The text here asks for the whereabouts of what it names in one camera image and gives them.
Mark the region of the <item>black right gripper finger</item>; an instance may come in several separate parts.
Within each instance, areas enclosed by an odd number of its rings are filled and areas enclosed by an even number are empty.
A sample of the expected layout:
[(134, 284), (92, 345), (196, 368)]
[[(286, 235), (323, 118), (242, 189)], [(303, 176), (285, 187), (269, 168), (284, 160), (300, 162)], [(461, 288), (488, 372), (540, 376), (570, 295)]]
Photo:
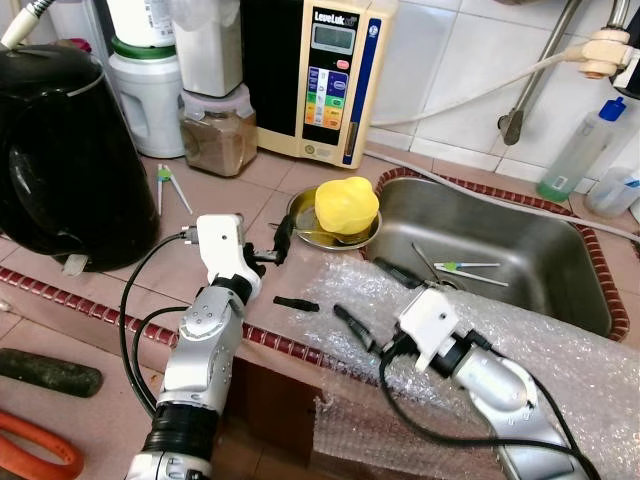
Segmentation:
[(420, 276), (417, 276), (410, 270), (393, 264), (393, 262), (383, 259), (383, 257), (376, 257), (372, 262), (374, 262), (383, 273), (390, 276), (393, 280), (396, 280), (396, 282), (403, 285), (404, 288), (411, 289), (411, 291), (425, 284), (425, 280), (421, 279)]
[(369, 326), (358, 320), (347, 307), (340, 305), (340, 303), (334, 303), (332, 311), (339, 320), (343, 321), (343, 324), (347, 325), (349, 332), (355, 335), (355, 339), (360, 346), (364, 347), (369, 353), (379, 352), (378, 339), (372, 334)]

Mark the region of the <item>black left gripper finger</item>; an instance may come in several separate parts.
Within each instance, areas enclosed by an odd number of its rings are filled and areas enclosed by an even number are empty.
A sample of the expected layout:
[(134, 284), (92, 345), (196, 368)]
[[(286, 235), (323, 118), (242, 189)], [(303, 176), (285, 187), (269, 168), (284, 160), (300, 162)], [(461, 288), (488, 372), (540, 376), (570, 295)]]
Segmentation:
[(289, 250), (291, 250), (291, 237), (293, 234), (294, 214), (287, 212), (275, 227), (273, 236), (273, 260), (275, 265), (282, 265), (287, 260)]

